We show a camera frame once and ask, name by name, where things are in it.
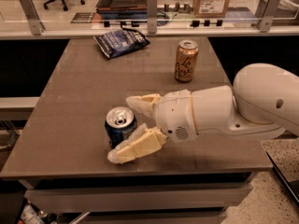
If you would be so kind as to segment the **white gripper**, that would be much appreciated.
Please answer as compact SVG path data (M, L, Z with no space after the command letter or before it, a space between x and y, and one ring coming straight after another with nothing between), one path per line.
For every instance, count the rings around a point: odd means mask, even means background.
M187 90L169 92L163 97L160 94L130 96L126 103L148 118L152 119L154 113L157 127L149 128L146 123L138 126L128 139L108 152L107 159L111 163L123 164L157 152L166 143L167 137L175 143L197 138L192 96Z

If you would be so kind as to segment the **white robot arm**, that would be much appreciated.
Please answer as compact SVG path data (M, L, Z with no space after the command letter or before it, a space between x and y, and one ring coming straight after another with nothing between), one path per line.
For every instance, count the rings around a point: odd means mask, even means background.
M218 133L264 140L286 131L299 134L299 77L268 63L243 67L231 87L130 96L126 103L155 126L142 124L113 147L107 159L114 164L148 156L168 139L178 143Z

